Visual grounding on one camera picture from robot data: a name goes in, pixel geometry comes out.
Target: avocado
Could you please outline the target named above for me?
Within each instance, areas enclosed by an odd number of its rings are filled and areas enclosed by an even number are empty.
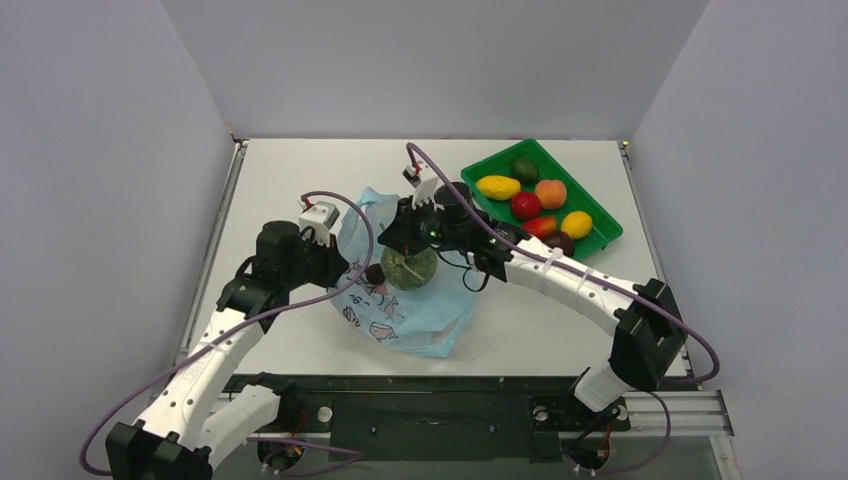
[[[533,185],[539,181],[539,167],[527,157],[518,157],[510,162],[509,174],[522,185]]]

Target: cable tie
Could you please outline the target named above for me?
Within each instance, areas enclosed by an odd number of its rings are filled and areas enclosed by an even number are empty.
[[[586,283],[586,279],[593,273],[595,273],[594,268],[586,267],[586,270],[583,272],[583,276],[580,277],[580,282],[577,284],[577,288],[574,290],[574,293],[580,293],[580,289],[583,288],[583,284]]]
[[[222,346],[218,345],[217,343],[212,343],[212,342],[197,342],[197,344],[198,344],[199,346],[209,347],[209,348],[211,348],[212,350],[215,350],[216,352],[218,352],[218,353],[220,353],[220,354],[224,355],[224,359],[226,359],[228,362],[230,362],[230,365],[233,365],[236,369],[238,369],[238,363],[234,362],[234,361],[230,358],[230,352],[228,352],[228,351],[224,350],[224,347],[222,347]]]
[[[550,257],[548,257],[548,258],[547,258],[547,260],[545,260],[545,266],[544,266],[544,267],[542,267],[542,276],[547,275],[547,274],[548,274],[548,270],[550,270],[550,269],[551,269],[551,265],[553,265],[553,263],[554,263],[555,261],[559,260],[559,259],[560,259],[560,258],[562,258],[562,257],[564,257],[564,255],[563,255],[563,253],[562,253],[562,249],[561,249],[561,248],[555,248],[555,249],[553,249],[553,251],[551,252],[551,256],[550,256]]]

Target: peach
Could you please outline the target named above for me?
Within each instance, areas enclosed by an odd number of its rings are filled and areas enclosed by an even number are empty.
[[[541,180],[536,184],[536,196],[542,201],[542,208],[554,210],[565,203],[568,192],[565,184],[559,180]]]

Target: red wire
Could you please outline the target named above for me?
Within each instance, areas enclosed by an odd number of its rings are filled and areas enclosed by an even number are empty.
[[[598,450],[603,450],[603,449],[604,449],[604,445],[606,445],[606,444],[608,444],[608,443],[609,443],[609,437],[610,437],[610,435],[611,435],[611,434],[612,434],[612,424],[609,424],[609,423],[608,423],[608,424],[607,424],[607,434],[606,434],[606,436],[604,437],[604,441],[603,441],[603,442],[601,442],[601,446],[600,446],[600,447],[598,447]]]
[[[300,431],[303,430],[303,427],[305,427],[305,426],[306,426],[306,412],[301,410],[300,411],[300,423],[297,425],[297,428],[295,428],[294,431],[292,432],[291,438],[294,438],[295,435],[300,433]]]

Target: yellow mango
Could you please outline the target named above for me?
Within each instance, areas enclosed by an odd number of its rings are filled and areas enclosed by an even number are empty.
[[[492,200],[509,200],[521,191],[521,182],[501,175],[483,177],[476,185],[480,193]]]

